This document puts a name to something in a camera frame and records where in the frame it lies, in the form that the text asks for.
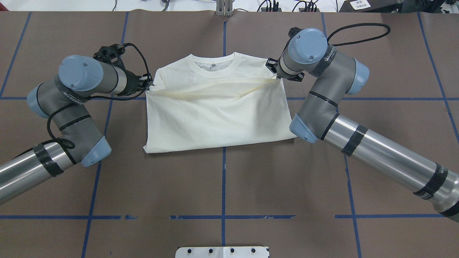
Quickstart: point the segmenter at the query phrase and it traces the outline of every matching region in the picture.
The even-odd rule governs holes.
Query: white label
[[[181,247],[175,258],[269,258],[269,247]]]
[[[350,4],[352,5],[352,8],[354,8],[354,10],[360,10],[371,7],[367,0],[358,0],[350,2]]]

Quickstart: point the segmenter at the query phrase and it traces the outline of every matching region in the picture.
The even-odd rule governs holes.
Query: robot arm
[[[48,128],[51,117],[62,138],[40,143],[0,165],[0,204],[77,163],[88,167],[111,153],[105,136],[83,104],[94,93],[124,96],[143,92],[150,85],[152,79],[148,71],[141,77],[125,69],[120,56],[128,45],[132,44],[104,46],[94,58],[68,56],[53,80],[29,93],[29,107],[39,116],[48,118]]]
[[[337,112],[345,94],[356,94],[369,70],[328,45],[317,29],[292,28],[290,41],[278,60],[266,66],[278,78],[301,81],[306,71],[317,77],[290,130],[314,143],[317,139],[349,157],[383,172],[451,220],[459,222],[459,176]]]

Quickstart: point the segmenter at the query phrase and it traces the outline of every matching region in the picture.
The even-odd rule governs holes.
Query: blue tape line
[[[0,100],[26,100],[27,97],[0,97]],[[287,97],[288,101],[303,101],[305,97]],[[92,100],[96,101],[109,101],[108,99],[94,98]],[[144,101],[146,97],[137,97],[133,99],[134,101]],[[345,97],[342,100],[344,101],[443,101],[444,98],[378,98],[378,97],[360,97],[360,98],[350,98]],[[459,101],[459,98],[446,98],[447,101]]]
[[[227,215],[227,219],[291,219],[296,215]]]
[[[427,49],[427,53],[429,54],[430,61],[432,63],[433,71],[435,73],[435,77],[437,78],[438,86],[440,87],[440,91],[442,93],[443,100],[445,102],[446,110],[448,112],[449,120],[451,121],[451,125],[453,126],[454,134],[456,135],[456,140],[459,143],[459,134],[456,128],[456,123],[454,122],[453,115],[451,114],[451,109],[449,108],[448,101],[446,99],[445,91],[443,89],[442,82],[440,80],[440,76],[438,75],[437,67],[435,66],[435,62],[433,61],[432,53],[429,48],[429,43],[427,42],[427,38],[425,37],[424,26],[422,25],[421,14],[418,12],[418,19],[419,19],[419,26],[421,27],[422,38],[424,39],[425,48]]]
[[[170,216],[171,219],[222,219],[221,215],[179,215]]]
[[[357,244],[357,254],[358,254],[358,258],[362,258],[362,251],[360,249],[360,239],[359,239],[359,236],[358,236],[357,219],[355,217],[354,198],[352,196],[351,176],[349,175],[349,167],[347,165],[347,157],[344,154],[343,154],[343,156],[344,156],[344,163],[346,165],[347,191],[349,193],[349,201],[351,203],[352,222],[354,224],[354,234],[355,234],[355,242]]]
[[[305,97],[287,97],[288,101],[303,101]],[[444,101],[445,98],[379,98],[379,97],[344,97],[344,101]],[[449,101],[459,101],[459,98],[446,98]]]
[[[97,192],[97,186],[99,184],[99,176],[101,174],[101,167],[102,167],[102,161],[99,161],[97,164],[97,172],[95,174],[94,189],[92,190],[91,206],[89,209],[88,223],[86,225],[86,233],[84,235],[83,250],[81,252],[81,258],[85,257],[86,247],[88,246],[89,232],[91,230],[92,214],[94,212],[95,194]]]
[[[14,50],[13,58],[11,59],[10,66],[8,67],[8,71],[6,72],[5,75],[5,80],[3,80],[3,85],[0,89],[0,97],[3,95],[3,91],[5,91],[6,83],[8,82],[8,77],[10,76],[11,69],[13,68],[14,60],[16,59],[17,52],[19,50],[19,47],[21,46],[22,39],[24,38],[24,34],[26,33],[27,25],[30,20],[30,16],[32,15],[32,12],[30,11],[26,23],[24,24],[24,28],[22,29],[21,36],[19,37],[19,41],[17,42],[16,49]]]
[[[127,11],[126,17],[124,18],[124,26],[123,26],[123,34],[121,36],[121,44],[124,43],[124,37],[126,36],[128,18],[129,18],[129,12]],[[110,114],[112,113],[112,106],[113,106],[113,100],[110,100],[110,103],[108,104],[107,119],[105,121],[105,128],[104,128],[105,136],[107,135],[108,123],[110,122]],[[81,252],[81,258],[84,258],[86,255],[86,247],[88,245],[89,233],[91,230],[91,220],[92,220],[92,214],[94,212],[95,196],[97,193],[97,186],[99,184],[99,176],[101,174],[101,167],[102,167],[102,161],[99,161],[97,165],[97,172],[95,174],[94,189],[92,191],[91,206],[90,206],[90,211],[89,211],[88,224],[86,226],[86,234],[84,235],[83,250]]]
[[[322,17],[322,27],[324,28],[324,35],[326,38],[328,38],[327,36],[327,26],[325,25],[325,16],[324,16],[324,13],[321,12],[320,13],[321,17]]]
[[[107,136],[108,123],[110,122],[110,115],[112,113],[113,100],[108,104],[107,120],[105,121],[104,135]]]
[[[124,219],[137,219],[137,217],[130,216],[127,214],[126,216],[124,216]]]
[[[0,215],[0,219],[88,219],[88,216],[72,215]]]
[[[378,97],[363,97],[350,98],[344,97],[344,101],[442,101],[443,98],[378,98]]]
[[[129,18],[129,12],[126,12],[126,17],[124,18],[124,27],[123,27],[123,35],[121,36],[121,44],[124,43],[124,37],[126,36],[126,28],[128,26],[128,18]]]
[[[223,23],[223,56],[226,56],[226,22]]]
[[[335,215],[336,219],[397,219],[397,218],[445,218],[443,215],[434,214],[357,214],[357,215]]]
[[[26,100],[27,97],[0,97],[0,100]]]
[[[226,147],[223,147],[222,154],[222,246],[226,244],[225,240],[225,216],[226,216]]]
[[[170,219],[291,219],[296,215],[171,215]]]
[[[91,216],[91,219],[121,219],[122,216],[104,216],[104,215],[99,215],[99,216]]]
[[[0,215],[0,219],[88,219],[88,215]],[[92,216],[91,219],[121,219],[118,215]]]

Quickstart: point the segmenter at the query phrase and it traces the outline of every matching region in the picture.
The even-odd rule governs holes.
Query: brown table surface
[[[450,14],[0,12],[0,163],[49,139],[25,97],[68,55],[136,44],[150,70],[189,54],[279,57],[291,27],[383,22],[339,47],[370,69],[340,112],[459,171],[459,16]],[[383,33],[354,28],[331,43]],[[143,74],[134,50],[128,70]],[[285,81],[291,113],[314,78]],[[459,225],[323,142],[146,154],[145,98],[86,104],[113,151],[0,207],[0,257],[174,257],[178,247],[269,246],[271,257],[458,257]]]

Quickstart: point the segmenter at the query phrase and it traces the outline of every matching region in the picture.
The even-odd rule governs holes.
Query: silver metal tube
[[[352,145],[349,142],[355,137],[358,126],[358,123],[340,115],[330,127],[324,141],[344,151]],[[383,172],[412,192],[423,189],[437,170],[435,162],[372,130],[367,130],[353,147],[350,156]],[[428,201],[432,202],[437,212],[442,213],[458,200],[459,176],[453,171],[448,171],[445,181]]]
[[[73,166],[62,147],[53,142],[45,149],[62,170]],[[0,165],[0,205],[51,178],[34,151]]]

